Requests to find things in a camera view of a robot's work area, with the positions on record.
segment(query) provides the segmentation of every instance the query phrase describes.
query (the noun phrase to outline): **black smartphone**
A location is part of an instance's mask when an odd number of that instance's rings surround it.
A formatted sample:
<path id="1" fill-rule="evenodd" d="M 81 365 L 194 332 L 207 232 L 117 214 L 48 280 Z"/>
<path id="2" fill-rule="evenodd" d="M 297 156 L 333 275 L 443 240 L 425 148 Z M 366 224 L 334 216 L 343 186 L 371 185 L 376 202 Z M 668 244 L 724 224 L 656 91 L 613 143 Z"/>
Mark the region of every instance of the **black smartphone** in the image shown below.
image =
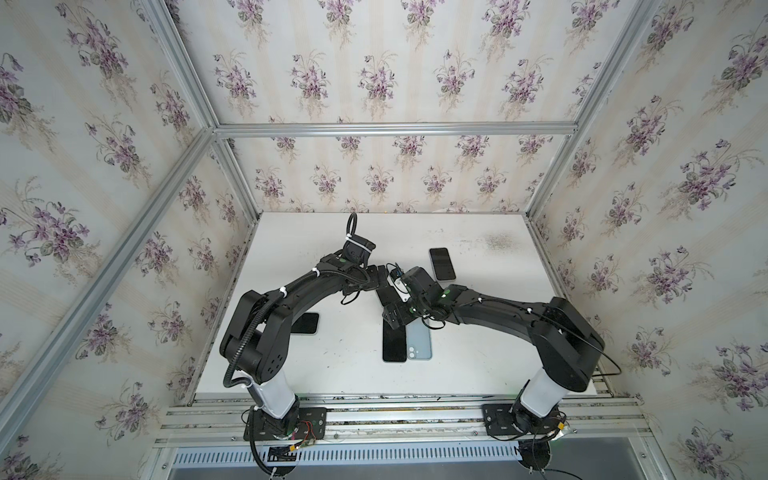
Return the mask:
<path id="1" fill-rule="evenodd" d="M 317 321 L 320 319 L 319 313 L 304 313 L 290 327 L 290 332 L 296 335 L 314 335 L 317 333 Z"/>
<path id="2" fill-rule="evenodd" d="M 385 362 L 405 362 L 406 328 L 393 329 L 386 320 L 382 320 L 382 359 Z"/>
<path id="3" fill-rule="evenodd" d="M 432 260 L 432 269 L 437 280 L 456 280 L 456 272 L 453 271 L 447 248 L 430 248 L 429 258 Z"/>

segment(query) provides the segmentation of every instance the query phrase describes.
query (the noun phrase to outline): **purple flower pattern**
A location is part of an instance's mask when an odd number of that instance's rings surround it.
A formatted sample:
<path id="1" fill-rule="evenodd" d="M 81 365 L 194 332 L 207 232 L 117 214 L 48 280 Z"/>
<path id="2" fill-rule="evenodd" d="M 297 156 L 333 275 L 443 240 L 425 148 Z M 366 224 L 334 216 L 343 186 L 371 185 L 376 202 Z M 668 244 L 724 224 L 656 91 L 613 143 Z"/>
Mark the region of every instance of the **purple flower pattern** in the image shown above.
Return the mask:
<path id="1" fill-rule="evenodd" d="M 703 96 L 703 100 L 711 98 L 714 101 L 714 106 L 704 114 L 713 111 L 722 114 L 726 107 L 733 106 L 736 93 L 746 97 L 746 87 L 763 76 L 763 69 L 768 67 L 768 14 L 763 16 L 757 28 L 733 40 L 738 43 L 728 54 L 730 67 L 725 68 L 719 78 L 712 79 L 712 89 Z"/>
<path id="2" fill-rule="evenodd" d="M 594 152 L 595 144 L 591 138 L 581 145 L 574 154 L 574 163 L 571 164 L 571 169 L 568 171 L 568 187 L 576 188 L 581 182 L 581 178 L 586 174 L 593 174 L 594 170 L 598 167 L 600 157 Z"/>
<path id="3" fill-rule="evenodd" d="M 423 148 L 426 143 L 424 135 L 395 137 L 392 146 L 400 149 L 395 157 L 395 165 L 399 165 L 402 171 L 411 170 L 419 162 L 419 157 L 424 153 Z"/>
<path id="4" fill-rule="evenodd" d="M 94 425 L 99 430 L 107 431 L 107 446 L 125 437 L 126 433 L 133 433 L 134 438 L 146 435 L 150 421 L 160 421 L 159 408 L 152 400 L 147 402 L 144 399 L 140 393 L 142 386 L 140 382 L 131 386 L 124 383 L 118 399 L 102 407 L 106 413 Z"/>
<path id="5" fill-rule="evenodd" d="M 521 135 L 518 139 L 520 144 L 520 153 L 518 154 L 518 163 L 520 166 L 530 164 L 535 158 L 541 147 L 544 144 L 552 143 L 554 137 L 552 135 Z"/>
<path id="6" fill-rule="evenodd" d="M 315 173 L 310 180 L 317 186 L 317 194 L 321 200 L 331 204 L 336 199 L 336 185 L 341 182 L 337 170 L 327 165 L 315 165 Z"/>
<path id="7" fill-rule="evenodd" d="M 144 250 L 134 258 L 134 265 L 139 267 L 142 276 L 154 272 L 155 281 L 163 288 L 166 282 L 176 285 L 179 269 L 176 266 L 178 259 L 170 257 L 173 252 L 174 249 L 166 243 L 165 235 L 155 232 L 152 237 L 147 238 Z"/>
<path id="8" fill-rule="evenodd" d="M 377 61 L 373 55 L 366 55 L 366 66 L 360 72 L 358 87 L 366 90 L 362 100 L 362 109 L 370 111 L 371 120 L 381 120 L 384 112 L 390 106 L 386 103 L 395 97 L 394 90 L 397 82 L 395 73 L 389 67 L 396 54 L 384 52 Z"/>
<path id="9" fill-rule="evenodd" d="M 635 343 L 627 344 L 626 350 L 631 372 L 649 369 L 659 370 L 662 376 L 672 373 L 672 365 L 677 363 L 669 353 L 670 340 L 664 336 L 663 328 L 656 327 L 648 332 L 638 327 L 634 339 Z"/>
<path id="10" fill-rule="evenodd" d="M 662 55 L 661 49 L 667 45 L 680 31 L 688 31 L 694 23 L 695 0 L 676 0 L 664 3 L 650 21 L 653 31 L 646 38 L 638 54 L 638 60 L 645 63 L 637 72 L 648 71 L 657 64 L 657 57 Z"/>
<path id="11" fill-rule="evenodd" d="M 571 4 L 571 13 L 575 14 L 576 17 L 571 22 L 571 27 L 565 29 L 568 34 L 565 44 L 575 43 L 571 55 L 586 48 L 590 41 L 590 34 L 595 31 L 595 26 L 603 18 L 605 12 L 609 8 L 618 6 L 619 0 L 581 0 Z"/>
<path id="12" fill-rule="evenodd" d="M 179 201 L 184 206 L 184 211 L 192 209 L 192 216 L 197 223 L 208 224 L 210 202 L 205 201 L 206 193 L 203 184 L 197 179 L 197 175 L 187 178 L 184 188 L 179 192 Z"/>
<path id="13" fill-rule="evenodd" d="M 241 61 L 243 57 L 245 52 L 235 50 L 230 52 L 229 57 L 215 54 L 214 74 L 216 86 L 226 88 L 230 92 L 227 95 L 227 104 L 230 109 L 237 110 L 243 118 L 246 118 L 258 105 L 254 104 L 256 91 L 253 87 L 256 81 L 250 77 L 250 72 L 243 66 Z"/>
<path id="14" fill-rule="evenodd" d="M 18 134 L 19 141 L 29 150 L 32 149 L 33 140 L 37 136 L 53 152 L 56 133 L 48 127 L 53 123 L 53 119 L 48 120 L 38 116 L 38 113 L 43 111 L 43 107 L 35 107 L 27 100 L 15 71 L 24 71 L 24 67 L 13 55 L 4 53 L 0 60 L 0 122 L 8 125 L 5 133 Z"/>
<path id="15" fill-rule="evenodd" d="M 627 185 L 623 191 L 616 190 L 611 201 L 611 209 L 605 212 L 603 223 L 607 228 L 602 235 L 612 237 L 623 225 L 630 222 L 634 225 L 640 223 L 643 220 L 640 213 L 648 209 L 645 204 L 640 203 L 641 198 L 640 189 L 634 186 L 634 182 Z"/>
<path id="16" fill-rule="evenodd" d="M 507 48 L 512 48 L 509 38 L 520 35 L 523 21 L 531 16 L 530 4 L 531 0 L 488 0 L 482 19 L 491 22 L 491 30 L 482 36 L 480 44 L 488 63 L 501 60 Z"/>
<path id="17" fill-rule="evenodd" d="M 210 251 L 210 238 L 203 237 L 192 242 L 192 247 L 187 248 L 187 252 L 192 257 L 192 266 L 195 270 L 202 270 L 208 276 L 218 276 L 219 262 L 214 257 L 214 253 Z"/>
<path id="18" fill-rule="evenodd" d="M 458 107 L 462 101 L 462 87 L 467 81 L 475 77 L 475 69 L 472 68 L 474 58 L 462 57 L 460 51 L 451 53 L 446 50 L 442 56 L 442 65 L 435 69 L 435 78 L 440 84 L 438 93 L 439 104 L 445 109 L 445 113 Z"/>
<path id="19" fill-rule="evenodd" d="M 458 138 L 456 148 L 461 152 L 456 157 L 456 165 L 461 171 L 471 170 L 480 163 L 479 158 L 485 155 L 485 149 L 490 145 L 491 138 L 485 135 L 462 135 Z"/>
<path id="20" fill-rule="evenodd" d="M 18 206 L 0 207 L 0 227 L 15 229 L 15 233 L 8 235 L 8 242 L 14 253 L 23 253 L 30 268 L 51 257 L 55 275 L 76 285 L 77 277 L 93 276 L 101 265 L 101 255 L 97 253 L 101 241 L 85 243 L 91 231 L 77 222 L 76 209 L 33 197 L 33 190 L 40 188 L 35 185 L 36 180 L 37 177 L 31 177 L 24 187 L 16 181 Z"/>
<path id="21" fill-rule="evenodd" d="M 136 132 L 130 125 L 119 121 L 117 115 L 112 122 L 96 117 L 93 124 L 85 124 L 85 130 L 98 144 L 97 160 L 120 168 L 120 171 L 125 174 L 123 178 L 129 180 L 136 188 L 151 187 L 152 174 L 144 163 L 144 159 L 136 153 L 134 146 Z"/>
<path id="22" fill-rule="evenodd" d="M 121 332 L 113 325 L 112 318 L 108 313 L 111 308 L 110 303 L 105 303 L 104 309 L 96 317 L 96 322 L 85 333 L 85 338 L 80 342 L 78 353 L 74 356 L 76 359 L 88 358 L 93 353 L 95 356 L 102 357 L 99 363 L 104 363 L 107 360 L 116 363 L 115 356 L 119 349 L 125 350 L 126 353 L 131 352 L 129 348 L 131 338 L 126 332 Z"/>
<path id="23" fill-rule="evenodd" d="M 326 72 L 320 68 L 318 60 L 325 56 L 322 52 L 312 50 L 306 58 L 302 55 L 294 55 L 294 66 L 291 69 L 292 77 L 290 86 L 301 90 L 299 96 L 299 108 L 306 109 L 310 120 L 318 120 L 323 114 L 326 105 L 324 98 L 328 98 L 327 87 L 330 82 L 326 78 Z"/>
<path id="24" fill-rule="evenodd" d="M 551 58 L 542 55 L 535 61 L 523 58 L 518 62 L 518 70 L 507 77 L 502 91 L 508 92 L 509 97 L 498 109 L 506 121 L 517 120 L 528 111 L 527 106 L 536 100 L 536 94 L 544 90 L 544 74 L 541 66 L 549 63 Z"/>
<path id="25" fill-rule="evenodd" d="M 699 387 L 710 402 L 718 402 L 724 410 L 736 405 L 741 412 L 768 406 L 768 344 L 752 348 L 732 342 L 730 346 L 715 347 L 721 365 L 709 360 L 691 366 L 701 372 L 691 382 Z"/>
<path id="26" fill-rule="evenodd" d="M 584 212 L 581 211 L 581 207 L 576 207 L 574 211 L 567 212 L 565 225 L 560 230 L 560 238 L 563 241 L 559 247 L 568 248 L 573 240 L 583 240 L 584 232 L 587 228 L 584 224 Z"/>
<path id="27" fill-rule="evenodd" d="M 195 358 L 191 356 L 184 360 L 181 366 L 170 374 L 170 380 L 168 380 L 165 386 L 174 393 L 177 403 L 181 403 L 184 397 L 187 396 L 187 391 L 189 391 L 192 385 L 195 370 Z"/>
<path id="28" fill-rule="evenodd" d="M 657 307 L 661 299 L 665 304 L 676 298 L 682 298 L 694 288 L 693 278 L 697 274 L 704 278 L 714 278 L 707 269 L 709 264 L 689 260 L 690 252 L 685 247 L 678 247 L 673 253 L 662 250 L 658 257 L 648 259 L 653 273 L 640 273 L 633 281 L 637 288 L 632 293 L 639 296 L 642 303 L 652 303 Z"/>
<path id="29" fill-rule="evenodd" d="M 164 309 L 152 312 L 153 319 L 147 322 L 147 326 L 157 337 L 156 345 L 168 342 L 183 345 L 184 340 L 192 339 L 189 326 L 181 319 L 180 308 L 180 303 L 172 302 L 167 303 Z"/>
<path id="30" fill-rule="evenodd" d="M 422 177 L 422 183 L 426 187 L 426 195 L 432 203 L 437 203 L 442 196 L 442 191 L 447 184 L 450 184 L 453 178 L 450 170 L 443 170 L 439 165 L 432 165 L 427 169 L 426 175 Z"/>
<path id="31" fill-rule="evenodd" d="M 729 141 L 720 139 L 712 150 L 695 154 L 693 160 L 682 164 L 680 170 L 685 174 L 685 180 L 670 185 L 661 194 L 665 200 L 659 213 L 672 220 L 683 215 L 692 220 L 693 207 L 705 211 L 712 200 L 728 199 L 728 192 L 736 185 L 736 172 L 742 161 L 753 167 L 758 163 L 765 164 L 755 155 L 757 150 L 732 152 L 731 147 Z"/>
<path id="32" fill-rule="evenodd" d="M 624 168 L 630 163 L 635 165 L 635 154 L 645 155 L 651 145 L 658 144 L 661 134 L 667 129 L 669 115 L 683 110 L 676 103 L 677 101 L 672 101 L 665 104 L 661 97 L 654 95 L 648 106 L 638 110 L 637 114 L 627 121 L 629 135 L 622 137 L 614 147 L 614 151 L 618 152 L 614 165 L 619 168 Z"/>
<path id="33" fill-rule="evenodd" d="M 379 165 L 375 167 L 370 165 L 368 167 L 368 173 L 362 178 L 368 186 L 368 193 L 371 195 L 371 200 L 375 200 L 377 204 L 382 203 L 386 199 L 386 189 L 395 178 L 392 176 L 391 170 L 384 170 Z"/>
<path id="34" fill-rule="evenodd" d="M 277 167 L 269 167 L 266 170 L 257 168 L 256 178 L 253 179 L 253 182 L 256 184 L 256 190 L 261 192 L 264 201 L 273 210 L 278 208 L 283 202 L 281 199 L 285 196 L 283 181 L 277 176 L 279 172 L 280 169 Z"/>
<path id="35" fill-rule="evenodd" d="M 189 125 L 190 115 L 187 113 L 186 102 L 179 92 L 166 82 L 167 76 L 167 71 L 161 72 L 158 82 L 149 87 L 154 95 L 154 107 L 160 114 L 163 126 L 172 125 L 175 132 L 174 138 L 181 147 L 186 147 L 192 143 L 194 132 Z"/>
<path id="36" fill-rule="evenodd" d="M 98 67 L 101 86 L 112 101 L 117 102 L 119 98 L 128 108 L 132 108 L 131 103 L 136 101 L 136 78 L 125 73 L 128 60 L 118 51 L 120 40 L 81 2 L 70 3 L 74 3 L 74 8 L 67 2 L 61 2 L 56 5 L 56 10 L 71 26 L 67 29 L 67 40 L 78 49 L 80 65 Z"/>

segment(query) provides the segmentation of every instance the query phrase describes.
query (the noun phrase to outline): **ventilation grille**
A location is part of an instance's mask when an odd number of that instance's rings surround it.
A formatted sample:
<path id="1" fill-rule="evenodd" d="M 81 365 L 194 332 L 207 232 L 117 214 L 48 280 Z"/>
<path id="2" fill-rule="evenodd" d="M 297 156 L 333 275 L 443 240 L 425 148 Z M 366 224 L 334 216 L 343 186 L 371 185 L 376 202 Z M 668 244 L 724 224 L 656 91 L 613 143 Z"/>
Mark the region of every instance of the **ventilation grille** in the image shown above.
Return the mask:
<path id="1" fill-rule="evenodd" d="M 269 462 L 268 447 L 257 447 L 266 465 L 381 465 L 433 462 L 493 462 L 520 460 L 517 442 L 408 442 L 359 445 L 315 445 L 299 450 L 292 462 Z M 177 451 L 175 468 L 254 466 L 250 448 L 187 447 Z"/>

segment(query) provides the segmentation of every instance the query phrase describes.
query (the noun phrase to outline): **light blue smartphone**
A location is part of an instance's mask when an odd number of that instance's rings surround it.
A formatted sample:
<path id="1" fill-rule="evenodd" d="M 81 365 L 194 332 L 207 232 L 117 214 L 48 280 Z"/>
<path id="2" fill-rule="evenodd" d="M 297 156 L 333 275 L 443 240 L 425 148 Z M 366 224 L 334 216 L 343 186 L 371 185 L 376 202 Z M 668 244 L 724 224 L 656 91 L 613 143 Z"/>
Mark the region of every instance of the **light blue smartphone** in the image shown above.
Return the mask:
<path id="1" fill-rule="evenodd" d="M 406 325 L 406 347 L 408 360 L 432 358 L 432 336 L 421 319 L 415 319 Z"/>

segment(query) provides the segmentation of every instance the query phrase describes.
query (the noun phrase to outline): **white tabletop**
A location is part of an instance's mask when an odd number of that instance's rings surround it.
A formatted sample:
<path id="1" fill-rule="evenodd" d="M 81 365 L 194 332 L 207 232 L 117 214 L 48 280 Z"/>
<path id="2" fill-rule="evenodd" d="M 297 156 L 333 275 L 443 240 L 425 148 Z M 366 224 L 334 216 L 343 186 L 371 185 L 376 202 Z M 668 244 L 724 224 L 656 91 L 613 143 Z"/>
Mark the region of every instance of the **white tabletop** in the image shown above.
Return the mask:
<path id="1" fill-rule="evenodd" d="M 227 361 L 219 344 L 240 297 L 265 293 L 311 270 L 344 244 L 348 214 L 265 213 L 200 377 L 198 398 L 247 396 L 225 389 Z M 369 264 L 422 266 L 429 249 L 447 247 L 456 280 L 491 296 L 548 302 L 554 291 L 523 218 L 498 214 L 361 214 L 357 234 L 376 244 Z M 348 306 L 336 293 L 310 309 L 320 314 L 316 335 L 292 335 L 283 366 L 294 392 L 317 395 L 516 394 L 541 368 L 536 348 L 515 336 L 474 325 L 432 332 L 432 358 L 382 361 L 382 307 L 376 292 Z M 595 395 L 590 384 L 587 392 Z"/>

